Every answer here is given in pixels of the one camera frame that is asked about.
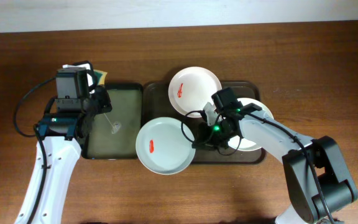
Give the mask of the green yellow sponge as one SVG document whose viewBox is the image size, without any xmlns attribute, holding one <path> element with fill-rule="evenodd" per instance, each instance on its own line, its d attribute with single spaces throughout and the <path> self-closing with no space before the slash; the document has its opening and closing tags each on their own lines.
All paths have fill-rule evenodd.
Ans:
<svg viewBox="0 0 358 224">
<path fill-rule="evenodd" d="M 94 74 L 96 75 L 98 81 L 97 85 L 104 85 L 108 73 L 101 70 L 94 70 Z"/>
</svg>

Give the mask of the white pink plate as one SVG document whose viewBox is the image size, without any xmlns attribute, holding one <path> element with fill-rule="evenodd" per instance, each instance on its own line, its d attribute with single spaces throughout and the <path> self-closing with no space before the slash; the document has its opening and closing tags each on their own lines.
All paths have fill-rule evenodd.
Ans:
<svg viewBox="0 0 358 224">
<path fill-rule="evenodd" d="M 168 86 L 168 99 L 182 115 L 199 111 L 207 103 L 214 104 L 211 96 L 222 89 L 221 82 L 210 70 L 203 67 L 187 67 L 177 72 Z"/>
</svg>

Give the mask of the light blue plate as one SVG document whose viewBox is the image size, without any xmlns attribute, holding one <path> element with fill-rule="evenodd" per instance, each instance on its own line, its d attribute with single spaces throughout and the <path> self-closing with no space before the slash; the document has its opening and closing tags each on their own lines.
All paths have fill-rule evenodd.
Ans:
<svg viewBox="0 0 358 224">
<path fill-rule="evenodd" d="M 137 156 L 148 170 L 173 175 L 185 170 L 195 157 L 194 136 L 175 118 L 160 117 L 141 127 L 135 142 Z"/>
</svg>

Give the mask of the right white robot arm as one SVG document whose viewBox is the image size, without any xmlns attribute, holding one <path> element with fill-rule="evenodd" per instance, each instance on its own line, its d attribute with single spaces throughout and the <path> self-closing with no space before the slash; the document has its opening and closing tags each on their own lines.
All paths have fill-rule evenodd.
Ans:
<svg viewBox="0 0 358 224">
<path fill-rule="evenodd" d="M 209 128 L 195 146 L 219 148 L 239 136 L 282 163 L 291 204 L 274 223 L 337 223 L 333 213 L 357 200 L 357 187 L 333 138 L 300 134 L 253 103 L 229 103 L 199 113 Z"/>
</svg>

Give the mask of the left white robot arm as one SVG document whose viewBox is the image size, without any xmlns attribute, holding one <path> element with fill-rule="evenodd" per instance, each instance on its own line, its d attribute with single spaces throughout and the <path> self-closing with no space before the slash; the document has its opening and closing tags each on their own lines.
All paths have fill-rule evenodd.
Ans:
<svg viewBox="0 0 358 224">
<path fill-rule="evenodd" d="M 98 85 L 89 95 L 87 111 L 51 113 L 55 103 L 80 99 L 53 96 L 43 118 L 33 126 L 37 138 L 36 158 L 29 186 L 16 223 L 60 223 L 72 172 L 97 114 L 110 112 L 107 90 Z"/>
</svg>

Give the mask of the black water tray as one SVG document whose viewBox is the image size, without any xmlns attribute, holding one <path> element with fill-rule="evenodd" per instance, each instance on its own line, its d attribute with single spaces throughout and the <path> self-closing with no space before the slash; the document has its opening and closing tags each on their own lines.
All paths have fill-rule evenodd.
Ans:
<svg viewBox="0 0 358 224">
<path fill-rule="evenodd" d="M 105 85 L 112 110 L 94 117 L 83 146 L 85 159 L 136 159 L 135 140 L 142 124 L 143 87 L 139 83 Z"/>
</svg>

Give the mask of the brown serving tray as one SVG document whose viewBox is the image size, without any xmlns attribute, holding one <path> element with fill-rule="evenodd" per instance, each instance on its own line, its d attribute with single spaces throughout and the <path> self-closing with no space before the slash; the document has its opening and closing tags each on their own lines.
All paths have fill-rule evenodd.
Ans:
<svg viewBox="0 0 358 224">
<path fill-rule="evenodd" d="M 234 90 L 238 98 L 253 98 L 260 100 L 259 89 L 247 81 L 223 81 L 223 88 L 230 87 Z M 142 102 L 142 123 L 159 117 L 171 117 L 178 120 L 183 119 L 183 115 L 177 112 L 171 105 L 168 97 L 168 84 L 161 82 L 149 83 L 143 92 Z M 233 148 L 214 150 L 212 147 L 198 149 L 192 161 L 193 164 L 244 164 L 254 165 L 261 163 L 266 157 L 266 151 L 262 148 L 254 151 L 236 151 L 229 155 Z"/>
</svg>

